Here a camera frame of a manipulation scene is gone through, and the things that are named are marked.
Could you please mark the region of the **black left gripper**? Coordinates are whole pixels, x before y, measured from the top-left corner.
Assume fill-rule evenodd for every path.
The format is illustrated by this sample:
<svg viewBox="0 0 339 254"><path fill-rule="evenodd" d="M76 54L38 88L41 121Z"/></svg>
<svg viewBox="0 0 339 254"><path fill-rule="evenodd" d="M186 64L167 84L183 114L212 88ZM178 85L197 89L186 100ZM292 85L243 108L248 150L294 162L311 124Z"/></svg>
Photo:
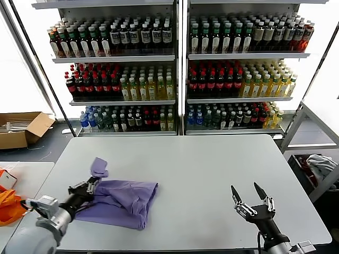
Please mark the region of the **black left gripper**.
<svg viewBox="0 0 339 254"><path fill-rule="evenodd" d="M67 211L70 215L75 215L77 210L86 202L94 199L97 185L102 178L90 177L86 182L81 182L74 186L69 186L70 195L60 203L59 207Z"/></svg>

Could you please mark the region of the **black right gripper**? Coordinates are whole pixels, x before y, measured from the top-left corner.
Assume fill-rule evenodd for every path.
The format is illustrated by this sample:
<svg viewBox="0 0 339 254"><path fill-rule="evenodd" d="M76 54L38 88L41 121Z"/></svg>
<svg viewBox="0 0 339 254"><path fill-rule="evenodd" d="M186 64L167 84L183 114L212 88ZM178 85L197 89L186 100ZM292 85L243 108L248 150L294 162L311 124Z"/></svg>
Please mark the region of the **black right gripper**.
<svg viewBox="0 0 339 254"><path fill-rule="evenodd" d="M265 246L277 246L284 242L290 242L290 239L281 233L273 219L276 211L273 197L269 197L256 182L254 182L254 187L263 205L250 207L242 201L235 187L231 185L232 198L235 202L234 209L240 216L245 216L247 222L257 226Z"/></svg>

